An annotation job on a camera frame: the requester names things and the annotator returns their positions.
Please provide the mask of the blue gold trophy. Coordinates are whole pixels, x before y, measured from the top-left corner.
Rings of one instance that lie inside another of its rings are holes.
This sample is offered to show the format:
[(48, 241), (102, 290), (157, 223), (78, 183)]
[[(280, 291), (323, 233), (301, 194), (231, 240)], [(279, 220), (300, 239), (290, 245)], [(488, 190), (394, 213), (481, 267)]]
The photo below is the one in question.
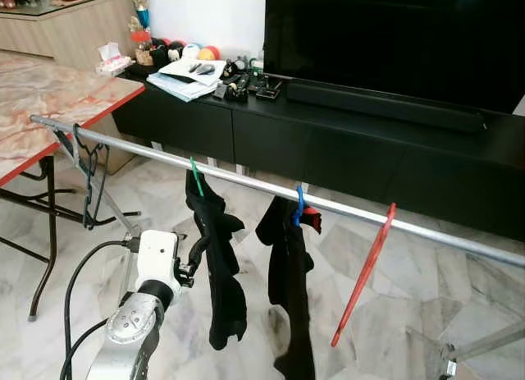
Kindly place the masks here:
[(149, 8), (149, 0), (132, 0), (134, 5), (134, 20), (129, 24), (129, 30), (132, 34), (151, 34), (151, 13)]

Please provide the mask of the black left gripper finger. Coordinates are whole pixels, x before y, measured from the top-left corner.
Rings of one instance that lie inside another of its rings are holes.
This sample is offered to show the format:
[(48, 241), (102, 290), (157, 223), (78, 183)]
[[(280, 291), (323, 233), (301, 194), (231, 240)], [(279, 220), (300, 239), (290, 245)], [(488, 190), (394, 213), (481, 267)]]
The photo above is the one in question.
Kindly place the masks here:
[(196, 271), (199, 268), (202, 260), (205, 259), (207, 249), (210, 248), (212, 238), (210, 236), (202, 236), (194, 245), (191, 246), (191, 249), (188, 253), (187, 258), (187, 270)]

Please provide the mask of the black soundbar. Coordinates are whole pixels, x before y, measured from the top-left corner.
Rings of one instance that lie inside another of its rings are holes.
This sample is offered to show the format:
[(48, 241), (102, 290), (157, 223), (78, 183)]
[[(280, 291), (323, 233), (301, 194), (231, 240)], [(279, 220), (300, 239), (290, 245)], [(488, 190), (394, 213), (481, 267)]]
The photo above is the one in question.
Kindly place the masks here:
[(427, 127), (464, 133), (476, 133), (486, 129), (485, 117), (477, 109), (416, 96), (387, 94), (371, 89), (303, 79), (290, 81), (285, 94), (290, 101), (415, 122)]

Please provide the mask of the black tv console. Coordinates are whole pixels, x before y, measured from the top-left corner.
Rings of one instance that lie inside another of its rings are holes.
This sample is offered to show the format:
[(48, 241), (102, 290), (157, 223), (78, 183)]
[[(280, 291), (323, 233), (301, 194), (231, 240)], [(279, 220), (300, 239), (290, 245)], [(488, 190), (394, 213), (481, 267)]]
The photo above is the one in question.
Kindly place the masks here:
[(115, 111), (123, 134), (272, 172), (510, 239), (525, 236), (523, 120), (476, 133), (250, 96), (184, 102), (146, 84)]

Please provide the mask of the metal clothes rack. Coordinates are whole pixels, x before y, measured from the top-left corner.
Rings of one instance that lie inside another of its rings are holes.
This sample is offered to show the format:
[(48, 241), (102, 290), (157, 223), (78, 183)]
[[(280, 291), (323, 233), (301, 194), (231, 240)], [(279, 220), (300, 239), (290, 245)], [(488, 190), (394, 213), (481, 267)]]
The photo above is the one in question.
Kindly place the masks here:
[[(39, 115), (34, 115), (33, 117), (31, 117), (31, 121), (40, 122), (40, 124), (45, 125), (45, 127), (52, 129), (53, 133), (55, 133), (55, 136), (57, 137), (57, 140), (60, 140), (61, 147), (63, 147), (64, 150), (67, 151), (67, 153), (71, 156), (76, 156), (78, 154), (78, 151), (76, 151), (76, 145), (79, 143), (81, 137), (87, 137), (87, 139), (98, 141), (99, 144), (108, 144), (108, 146), (116, 146), (117, 148), (125, 149), (136, 154), (146, 156), (146, 158), (162, 160), (162, 162), (170, 163), (170, 165), (183, 167), (186, 170), (186, 172), (190, 171), (189, 159), (186, 158), (178, 158), (177, 156), (173, 156), (169, 153), (158, 152), (154, 151), (153, 149), (138, 146), (137, 144), (129, 143), (129, 141), (117, 140), (113, 139), (112, 137), (98, 134), (89, 130), (82, 130), (79, 127), (65, 124), (65, 122), (49, 120), (45, 117), (39, 117)], [(297, 192), (290, 189), (286, 189), (284, 188), (284, 186), (269, 184), (269, 182), (265, 181), (253, 180), (253, 178), (248, 178), (243, 175), (226, 172), (222, 169), (215, 169), (215, 167), (198, 167), (198, 170), (200, 175), (203, 175), (203, 177), (205, 177), (205, 180), (207, 180), (208, 177), (213, 176), (218, 178), (218, 180), (224, 180), (233, 182), (233, 184), (248, 186), (249, 188), (258, 191), (270, 193), (273, 195), (273, 197), (279, 196), (282, 199), (289, 199), (294, 201), (294, 203), (297, 203)], [(304, 214), (301, 215), (301, 223), (299, 225), (301, 227), (301, 231), (304, 229), (304, 227), (319, 227), (320, 211), (323, 210), (332, 211), (340, 215), (359, 217), (365, 220), (370, 220), (370, 222), (378, 223), (380, 227), (382, 227), (383, 223), (386, 222), (386, 215), (380, 216), (375, 213), (359, 210), (359, 208), (352, 208), (350, 206), (345, 206), (344, 204), (339, 204), (336, 201), (318, 199), (317, 197), (312, 197), (310, 195), (305, 195), (304, 198), (305, 210)], [(454, 248), (461, 249), (462, 251), (469, 252), (470, 254), (480, 255), (484, 257), (484, 259), (492, 259), (495, 261), (499, 261), (499, 263), (514, 265), (518, 268), (524, 267), (525, 264), (523, 256), (521, 255), (498, 250), (496, 248), (492, 248), (492, 246), (479, 244), (479, 242), (472, 241), (469, 239), (463, 239), (454, 235), (445, 234), (443, 232), (428, 230), (426, 227), (418, 227), (414, 225), (409, 225), (409, 223), (406, 222), (398, 222), (398, 220), (396, 219), (393, 221), (391, 229), (398, 229), (404, 232), (416, 234), (418, 236), (422, 236), (424, 238), (439, 242), (439, 244), (450, 245)], [(121, 244), (124, 245), (124, 241), (134, 239), (141, 235), (141, 233), (142, 232), (135, 232), (128, 239), (124, 239), (121, 242)], [(129, 263), (129, 270), (135, 272), (136, 275), (136, 255), (134, 253), (131, 253), (131, 255), (132, 260), (131, 263)], [(132, 283), (132, 286), (129, 289), (129, 291), (134, 290), (134, 288), (135, 283)], [(177, 301), (179, 301), (179, 298), (176, 298), (176, 301), (173, 302), (173, 305), (176, 304)]]

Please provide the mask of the black printed t-shirt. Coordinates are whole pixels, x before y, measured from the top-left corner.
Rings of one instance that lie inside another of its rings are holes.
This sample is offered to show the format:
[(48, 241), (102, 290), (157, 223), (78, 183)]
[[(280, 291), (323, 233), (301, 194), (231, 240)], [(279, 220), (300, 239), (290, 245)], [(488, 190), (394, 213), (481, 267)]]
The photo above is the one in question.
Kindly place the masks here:
[(306, 282), (314, 263), (305, 249), (303, 229), (293, 220), (296, 209), (294, 201), (275, 196), (255, 227), (255, 235), (271, 248), (267, 298), (285, 310), (290, 325), (288, 349), (275, 358), (274, 368), (285, 380), (315, 380)]

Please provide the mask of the black electronics clutter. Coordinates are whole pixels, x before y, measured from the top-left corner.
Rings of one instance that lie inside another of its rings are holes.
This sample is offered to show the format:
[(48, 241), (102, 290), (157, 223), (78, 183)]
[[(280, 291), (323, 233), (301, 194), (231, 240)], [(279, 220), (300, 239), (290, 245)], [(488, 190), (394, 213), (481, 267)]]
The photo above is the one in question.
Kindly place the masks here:
[(240, 57), (226, 60), (220, 81), (213, 90), (214, 98), (224, 101), (247, 102), (249, 95), (274, 101), (284, 86), (284, 77), (266, 75), (263, 60), (257, 57)]

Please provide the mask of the green plastic hanger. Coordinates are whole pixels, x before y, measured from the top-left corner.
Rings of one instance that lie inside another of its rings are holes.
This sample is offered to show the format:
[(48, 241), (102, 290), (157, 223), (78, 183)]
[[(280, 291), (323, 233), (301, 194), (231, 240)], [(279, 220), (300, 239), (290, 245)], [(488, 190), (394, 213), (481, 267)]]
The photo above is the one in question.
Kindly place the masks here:
[(194, 177), (194, 182), (195, 182), (195, 185), (196, 185), (196, 191), (198, 191), (198, 194), (200, 197), (204, 197), (205, 196), (205, 191), (203, 191), (203, 184), (202, 182), (200, 181), (200, 173), (199, 173), (199, 170), (198, 170), (198, 165), (196, 165), (196, 162), (195, 162), (195, 159), (192, 158), (189, 158), (189, 165), (190, 165), (190, 170), (192, 172), (192, 176)]

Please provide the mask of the light wooden cabinet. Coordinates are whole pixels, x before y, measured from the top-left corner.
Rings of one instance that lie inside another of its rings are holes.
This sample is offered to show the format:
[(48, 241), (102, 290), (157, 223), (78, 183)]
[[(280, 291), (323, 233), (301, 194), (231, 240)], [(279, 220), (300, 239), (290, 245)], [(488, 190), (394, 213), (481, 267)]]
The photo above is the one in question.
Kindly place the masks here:
[(0, 0), (0, 51), (50, 57), (57, 64), (94, 71), (103, 59), (98, 49), (115, 43), (134, 55), (129, 25), (136, 22), (134, 0)]

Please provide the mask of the marble top folding table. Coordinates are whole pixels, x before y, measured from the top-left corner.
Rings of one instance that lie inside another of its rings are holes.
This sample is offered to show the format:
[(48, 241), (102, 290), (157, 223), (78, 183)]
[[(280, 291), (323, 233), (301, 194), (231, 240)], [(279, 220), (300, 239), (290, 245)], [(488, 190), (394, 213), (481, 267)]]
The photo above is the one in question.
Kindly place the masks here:
[(31, 121), (31, 115), (90, 128), (144, 91), (139, 81), (0, 51), (0, 200), (48, 215), (46, 255), (0, 236), (0, 245), (45, 265), (30, 301), (31, 323), (39, 315), (43, 291), (57, 262), (57, 219), (85, 218), (84, 213), (57, 203), (62, 191), (56, 186), (55, 152), (61, 143), (48, 128)]

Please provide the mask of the black flat television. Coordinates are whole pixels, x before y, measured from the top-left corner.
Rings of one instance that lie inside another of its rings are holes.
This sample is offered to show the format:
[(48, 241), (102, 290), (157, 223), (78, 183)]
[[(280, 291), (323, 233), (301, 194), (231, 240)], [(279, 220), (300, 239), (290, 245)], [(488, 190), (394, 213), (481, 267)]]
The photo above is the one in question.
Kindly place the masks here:
[(266, 72), (509, 112), (523, 0), (266, 0)]

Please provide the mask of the pink tissue box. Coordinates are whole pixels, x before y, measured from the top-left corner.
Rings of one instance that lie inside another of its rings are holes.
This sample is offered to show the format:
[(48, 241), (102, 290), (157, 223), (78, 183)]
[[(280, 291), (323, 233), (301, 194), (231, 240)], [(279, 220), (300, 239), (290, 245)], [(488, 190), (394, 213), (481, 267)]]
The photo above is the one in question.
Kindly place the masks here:
[(98, 75), (118, 76), (127, 67), (135, 64), (134, 58), (121, 54), (119, 44), (115, 42), (105, 43), (98, 47), (101, 62), (95, 65), (95, 72)]

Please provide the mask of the black long garment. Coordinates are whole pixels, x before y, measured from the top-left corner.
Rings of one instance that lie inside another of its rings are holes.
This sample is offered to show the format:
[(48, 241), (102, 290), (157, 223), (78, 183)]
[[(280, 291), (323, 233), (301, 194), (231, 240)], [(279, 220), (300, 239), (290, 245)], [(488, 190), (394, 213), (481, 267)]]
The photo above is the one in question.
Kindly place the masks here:
[(194, 211), (200, 237), (212, 238), (205, 255), (212, 302), (209, 342), (214, 350), (225, 349), (229, 337), (243, 339), (246, 332), (246, 296), (234, 278), (240, 267), (231, 245), (232, 235), (244, 229), (237, 217), (226, 213), (226, 201), (200, 175), (205, 196), (200, 197), (192, 172), (186, 173), (186, 204)]

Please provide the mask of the red plastic hanger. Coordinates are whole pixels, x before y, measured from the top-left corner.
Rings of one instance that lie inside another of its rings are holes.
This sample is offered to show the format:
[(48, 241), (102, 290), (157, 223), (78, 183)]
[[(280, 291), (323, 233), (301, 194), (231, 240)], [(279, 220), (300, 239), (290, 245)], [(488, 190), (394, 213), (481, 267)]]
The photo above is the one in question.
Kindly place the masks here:
[(368, 284), (372, 275), (372, 270), (374, 270), (377, 260), (379, 259), (383, 246), (386, 243), (386, 238), (389, 236), (391, 225), (396, 218), (397, 214), (397, 204), (393, 203), (390, 205), (389, 210), (386, 212), (386, 222), (383, 223), (382, 227), (376, 234), (375, 238), (372, 239), (372, 245), (370, 252), (368, 252), (367, 258), (364, 260), (363, 267), (360, 268), (360, 272), (355, 282), (355, 286), (351, 293), (351, 297), (348, 302), (346, 302), (345, 311), (342, 313), (341, 320), (337, 325), (336, 331), (333, 336), (331, 336), (330, 346), (335, 349), (338, 346), (338, 343), (341, 339), (342, 334), (346, 325), (349, 324), (352, 313), (356, 308), (361, 294), (363, 293), (364, 287)]

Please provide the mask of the white paper stack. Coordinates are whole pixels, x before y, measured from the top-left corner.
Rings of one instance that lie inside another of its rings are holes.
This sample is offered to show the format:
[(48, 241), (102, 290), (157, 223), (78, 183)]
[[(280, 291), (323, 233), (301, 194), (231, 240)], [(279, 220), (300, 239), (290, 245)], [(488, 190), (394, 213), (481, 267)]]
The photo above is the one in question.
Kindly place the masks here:
[[(215, 71), (209, 76), (191, 75), (189, 69), (196, 62), (210, 62)], [(158, 72), (147, 76), (147, 82), (176, 96), (180, 101), (189, 102), (207, 94), (212, 94), (217, 87), (220, 76), (226, 67), (222, 60), (177, 60), (170, 62)]]

